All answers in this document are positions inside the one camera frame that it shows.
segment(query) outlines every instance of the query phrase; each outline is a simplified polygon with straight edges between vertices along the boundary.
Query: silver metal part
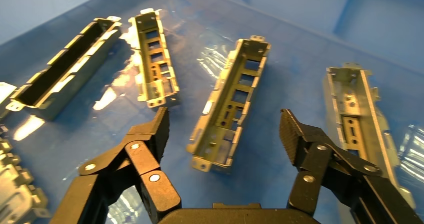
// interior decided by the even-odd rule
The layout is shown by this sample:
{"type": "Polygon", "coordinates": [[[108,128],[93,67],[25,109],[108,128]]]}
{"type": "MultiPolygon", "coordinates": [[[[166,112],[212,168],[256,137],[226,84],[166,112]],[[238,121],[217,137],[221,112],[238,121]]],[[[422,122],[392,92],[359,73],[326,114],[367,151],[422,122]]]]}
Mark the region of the silver metal part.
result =
{"type": "Polygon", "coordinates": [[[138,101],[146,101],[149,108],[174,106],[179,104],[180,87],[166,48],[159,12],[147,8],[140,13],[128,20],[132,24],[128,32],[136,37],[130,45],[133,50],[131,62],[139,69],[135,76],[140,93],[138,101]]]}
{"type": "Polygon", "coordinates": [[[10,103],[10,97],[15,89],[16,87],[11,84],[0,82],[0,120],[3,119],[9,112],[6,107],[10,103]]]}
{"type": "Polygon", "coordinates": [[[0,224],[29,224],[37,218],[49,218],[47,198],[31,185],[33,177],[17,164],[6,140],[0,140],[0,224]]]}
{"type": "Polygon", "coordinates": [[[187,145],[191,166],[204,172],[229,172],[271,45],[252,36],[235,47],[187,145]]]}
{"type": "Polygon", "coordinates": [[[368,76],[359,64],[327,68],[323,81],[330,138],[341,148],[376,164],[415,208],[411,193],[398,184],[394,168],[400,164],[386,118],[375,106],[377,88],[370,88],[368,76]]]}
{"type": "Polygon", "coordinates": [[[24,107],[36,116],[53,120],[90,79],[120,37],[119,17],[95,18],[80,34],[15,94],[10,111],[24,107]]]}

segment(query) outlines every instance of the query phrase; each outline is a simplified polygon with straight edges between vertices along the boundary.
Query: slot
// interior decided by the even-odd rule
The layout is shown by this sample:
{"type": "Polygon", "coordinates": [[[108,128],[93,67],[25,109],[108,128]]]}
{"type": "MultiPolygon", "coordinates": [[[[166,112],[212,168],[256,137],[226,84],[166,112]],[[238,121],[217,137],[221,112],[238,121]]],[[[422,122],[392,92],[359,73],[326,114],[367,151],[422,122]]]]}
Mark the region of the slot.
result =
{"type": "Polygon", "coordinates": [[[350,133],[352,134],[352,136],[356,137],[356,135],[355,135],[355,128],[350,127],[350,133]]]}
{"type": "Polygon", "coordinates": [[[158,37],[159,33],[157,30],[153,30],[153,31],[147,32],[145,35],[146,35],[146,39],[151,39],[151,38],[158,37]]]}
{"type": "Polygon", "coordinates": [[[150,59],[151,62],[158,62],[158,61],[162,61],[164,59],[164,56],[162,55],[162,53],[154,53],[150,55],[150,59]]]}
{"type": "Polygon", "coordinates": [[[248,70],[258,71],[260,63],[261,62],[258,62],[258,61],[246,60],[246,63],[244,64],[244,68],[248,70]]]}
{"type": "Polygon", "coordinates": [[[161,43],[159,41],[148,43],[149,50],[157,49],[161,47],[161,43]]]}
{"type": "Polygon", "coordinates": [[[254,76],[242,74],[238,83],[241,85],[246,85],[251,87],[253,84],[254,78],[255,78],[254,76]]]}
{"type": "Polygon", "coordinates": [[[237,103],[246,103],[249,93],[236,89],[232,96],[232,101],[237,103]]]}

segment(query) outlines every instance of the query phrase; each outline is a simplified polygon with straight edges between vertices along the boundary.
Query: stamped metal frame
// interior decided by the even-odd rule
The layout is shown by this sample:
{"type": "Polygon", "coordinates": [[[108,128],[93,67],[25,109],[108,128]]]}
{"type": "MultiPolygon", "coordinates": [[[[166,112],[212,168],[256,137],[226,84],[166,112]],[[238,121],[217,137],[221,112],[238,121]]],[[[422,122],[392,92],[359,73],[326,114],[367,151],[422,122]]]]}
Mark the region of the stamped metal frame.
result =
{"type": "Polygon", "coordinates": [[[327,68],[323,81],[330,138],[341,148],[376,164],[414,207],[411,193],[400,187],[394,168],[400,164],[388,122],[375,106],[378,89],[370,88],[369,70],[357,63],[327,68]]]}
{"type": "Polygon", "coordinates": [[[171,64],[159,11],[143,9],[140,15],[128,21],[132,24],[129,33],[136,37],[136,41],[131,43],[131,61],[139,69],[135,76],[140,93],[138,101],[146,101],[149,108],[178,104],[180,87],[171,64]]]}
{"type": "Polygon", "coordinates": [[[0,224],[24,224],[49,218],[45,194],[31,184],[33,177],[18,166],[21,160],[10,153],[11,149],[10,143],[0,138],[0,224]]]}
{"type": "Polygon", "coordinates": [[[187,145],[191,166],[204,172],[229,172],[271,45],[254,35],[235,47],[187,145]]]}
{"type": "Polygon", "coordinates": [[[120,37],[121,18],[95,18],[64,49],[12,95],[6,107],[27,107],[36,116],[52,120],[95,73],[120,37]]]}

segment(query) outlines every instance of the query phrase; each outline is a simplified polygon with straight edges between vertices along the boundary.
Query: metal bolt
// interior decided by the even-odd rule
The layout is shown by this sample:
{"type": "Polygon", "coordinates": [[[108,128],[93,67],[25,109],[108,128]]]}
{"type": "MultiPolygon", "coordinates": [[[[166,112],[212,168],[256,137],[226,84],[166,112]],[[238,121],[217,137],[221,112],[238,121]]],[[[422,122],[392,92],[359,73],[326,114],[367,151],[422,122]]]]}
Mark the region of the metal bolt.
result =
{"type": "Polygon", "coordinates": [[[148,178],[148,180],[151,181],[152,183],[159,181],[159,179],[161,179],[159,174],[153,174],[148,178]]]}
{"type": "Polygon", "coordinates": [[[86,171],[88,171],[88,170],[91,170],[91,169],[93,169],[93,168],[95,168],[96,167],[96,165],[94,164],[94,163],[91,163],[91,164],[88,164],[84,169],[86,170],[86,171]]]}
{"type": "Polygon", "coordinates": [[[313,183],[315,181],[315,178],[313,176],[306,175],[303,177],[303,180],[308,183],[313,183]]]}
{"type": "Polygon", "coordinates": [[[131,145],[131,149],[137,149],[139,147],[140,147],[140,144],[138,144],[138,143],[135,143],[135,144],[132,144],[131,145]]]}
{"type": "Polygon", "coordinates": [[[365,170],[369,171],[369,172],[376,172],[377,171],[377,168],[370,166],[370,165],[365,165],[363,168],[365,170]]]}
{"type": "Polygon", "coordinates": [[[323,146],[323,145],[318,145],[316,148],[318,148],[318,149],[320,149],[322,151],[327,150],[327,147],[326,146],[323,146]]]}

